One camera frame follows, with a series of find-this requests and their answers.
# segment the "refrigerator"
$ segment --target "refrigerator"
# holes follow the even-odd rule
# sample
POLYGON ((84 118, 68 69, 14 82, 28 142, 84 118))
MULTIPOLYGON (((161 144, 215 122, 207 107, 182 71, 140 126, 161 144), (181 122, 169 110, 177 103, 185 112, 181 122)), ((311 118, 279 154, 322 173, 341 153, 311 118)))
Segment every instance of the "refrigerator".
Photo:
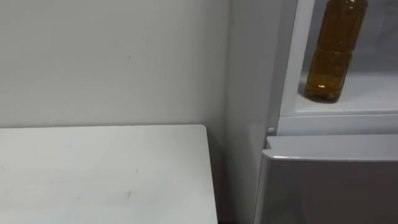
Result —
POLYGON ((333 104, 303 97, 327 2, 231 3, 226 159, 238 223, 397 223, 398 1, 368 0, 333 104))

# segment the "gray wall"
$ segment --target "gray wall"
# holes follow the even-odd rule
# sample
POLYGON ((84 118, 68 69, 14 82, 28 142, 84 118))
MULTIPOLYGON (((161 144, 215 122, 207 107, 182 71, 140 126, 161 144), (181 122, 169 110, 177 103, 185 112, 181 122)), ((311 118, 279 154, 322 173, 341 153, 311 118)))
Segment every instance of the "gray wall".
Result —
POLYGON ((224 139, 228 0, 0 2, 0 127, 203 123, 224 139))

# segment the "freezer door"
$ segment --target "freezer door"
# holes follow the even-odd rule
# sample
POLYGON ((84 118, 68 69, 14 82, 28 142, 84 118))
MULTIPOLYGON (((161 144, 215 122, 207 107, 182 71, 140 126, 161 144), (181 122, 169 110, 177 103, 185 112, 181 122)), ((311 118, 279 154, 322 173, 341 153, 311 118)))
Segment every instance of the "freezer door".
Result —
POLYGON ((398 135, 268 137, 255 223, 398 223, 398 135))

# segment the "white table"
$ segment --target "white table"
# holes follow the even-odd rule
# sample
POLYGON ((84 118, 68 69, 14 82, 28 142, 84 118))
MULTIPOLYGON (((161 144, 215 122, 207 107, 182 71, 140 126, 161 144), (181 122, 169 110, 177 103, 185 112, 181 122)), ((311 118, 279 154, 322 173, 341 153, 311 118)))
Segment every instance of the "white table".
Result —
POLYGON ((206 129, 0 129, 0 223, 215 224, 206 129))

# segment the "brown liquid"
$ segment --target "brown liquid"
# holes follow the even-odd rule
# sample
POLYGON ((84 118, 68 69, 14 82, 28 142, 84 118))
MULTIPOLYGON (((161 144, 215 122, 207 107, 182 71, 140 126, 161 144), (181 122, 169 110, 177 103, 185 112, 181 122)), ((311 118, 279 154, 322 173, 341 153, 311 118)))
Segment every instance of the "brown liquid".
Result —
POLYGON ((304 95, 309 100, 338 100, 365 17, 367 0, 330 0, 323 16, 304 95))

